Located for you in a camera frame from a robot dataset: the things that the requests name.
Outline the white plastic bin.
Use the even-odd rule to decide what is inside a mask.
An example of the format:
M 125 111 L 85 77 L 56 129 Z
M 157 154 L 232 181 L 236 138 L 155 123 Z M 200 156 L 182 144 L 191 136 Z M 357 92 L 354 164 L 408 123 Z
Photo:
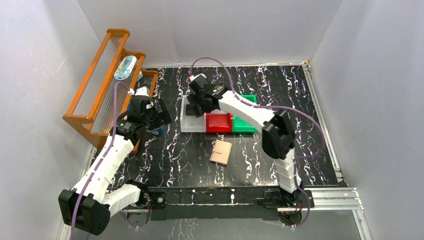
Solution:
M 180 131 L 182 133 L 205 133 L 206 128 L 206 114 L 201 117 L 195 115 L 188 115 L 189 102 L 187 95 L 183 95 L 181 99 L 181 110 L 180 110 Z

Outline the red plastic bin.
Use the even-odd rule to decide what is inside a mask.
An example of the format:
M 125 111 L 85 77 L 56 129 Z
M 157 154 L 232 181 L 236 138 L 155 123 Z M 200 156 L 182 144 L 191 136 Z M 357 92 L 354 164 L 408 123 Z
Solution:
M 226 114 L 206 114 L 206 132 L 207 133 L 232 133 L 233 115 Z

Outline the green plastic bin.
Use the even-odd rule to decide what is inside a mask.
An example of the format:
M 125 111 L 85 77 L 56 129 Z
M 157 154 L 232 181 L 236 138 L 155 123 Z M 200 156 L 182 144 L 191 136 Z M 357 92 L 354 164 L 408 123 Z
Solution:
M 245 98 L 246 100 L 252 103 L 255 103 L 255 104 L 257 103 L 256 95 L 242 94 L 241 97 Z M 240 117 L 233 114 L 232 115 L 232 132 L 233 133 L 255 133 L 257 132 L 257 129 L 251 124 L 242 120 Z

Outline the beige leather card holder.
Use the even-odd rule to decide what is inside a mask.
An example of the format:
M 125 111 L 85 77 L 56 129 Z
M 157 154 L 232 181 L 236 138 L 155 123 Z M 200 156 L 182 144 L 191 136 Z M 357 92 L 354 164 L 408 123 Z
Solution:
M 226 166 L 229 162 L 231 149 L 232 144 L 230 142 L 216 140 L 210 155 L 210 161 Z

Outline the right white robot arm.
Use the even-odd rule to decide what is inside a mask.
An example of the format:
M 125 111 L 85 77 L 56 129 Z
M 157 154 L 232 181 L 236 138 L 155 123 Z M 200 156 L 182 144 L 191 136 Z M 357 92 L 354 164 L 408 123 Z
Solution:
M 196 117 L 221 110 L 242 119 L 261 134 L 265 154 L 274 160 L 280 196 L 273 202 L 295 207 L 302 199 L 302 180 L 295 169 L 295 130 L 285 110 L 270 110 L 247 101 L 224 84 L 211 83 L 204 74 L 188 78 L 187 97 Z

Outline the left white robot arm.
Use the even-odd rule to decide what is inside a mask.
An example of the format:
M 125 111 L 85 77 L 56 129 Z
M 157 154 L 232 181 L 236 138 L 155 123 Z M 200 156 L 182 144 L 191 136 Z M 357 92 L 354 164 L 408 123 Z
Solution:
M 110 218 L 128 206 L 150 205 L 148 187 L 128 180 L 118 189 L 107 192 L 117 170 L 144 134 L 160 135 L 172 122 L 163 99 L 152 100 L 149 89 L 130 89 L 129 109 L 120 114 L 106 138 L 106 143 L 86 174 L 71 188 L 58 196 L 63 222 L 71 227 L 71 236 L 80 229 L 100 235 Z

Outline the blue white round tin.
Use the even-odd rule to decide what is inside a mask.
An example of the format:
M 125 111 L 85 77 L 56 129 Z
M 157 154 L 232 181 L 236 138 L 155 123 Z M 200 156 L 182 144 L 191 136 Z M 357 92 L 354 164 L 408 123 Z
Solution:
M 156 135 L 156 136 L 161 135 L 164 132 L 164 124 L 158 123 L 158 124 L 151 125 L 149 128 L 149 132 L 152 135 Z

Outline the wooden three-tier shelf rack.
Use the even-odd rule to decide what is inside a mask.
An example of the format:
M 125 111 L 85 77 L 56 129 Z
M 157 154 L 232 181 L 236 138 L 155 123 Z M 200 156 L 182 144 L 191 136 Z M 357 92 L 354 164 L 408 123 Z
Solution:
M 124 28 L 109 28 L 97 50 L 88 70 L 68 108 L 63 120 L 73 127 L 97 150 L 101 150 L 113 126 L 116 115 L 113 107 L 117 106 L 117 113 L 127 110 L 130 96 L 124 87 L 117 90 L 117 102 L 114 102 L 114 85 L 117 80 L 114 73 L 121 61 L 127 56 L 135 56 L 135 66 L 129 77 L 123 83 L 135 89 L 138 77 L 149 86 L 148 93 L 153 96 L 156 87 L 158 72 L 142 68 L 145 53 L 125 49 L 130 32 Z

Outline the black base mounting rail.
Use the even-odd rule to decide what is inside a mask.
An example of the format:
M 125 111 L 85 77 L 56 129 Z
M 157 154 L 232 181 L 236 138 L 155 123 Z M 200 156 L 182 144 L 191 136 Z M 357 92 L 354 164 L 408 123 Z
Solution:
M 152 220 L 262 219 L 297 224 L 315 207 L 311 190 L 278 186 L 149 187 Z

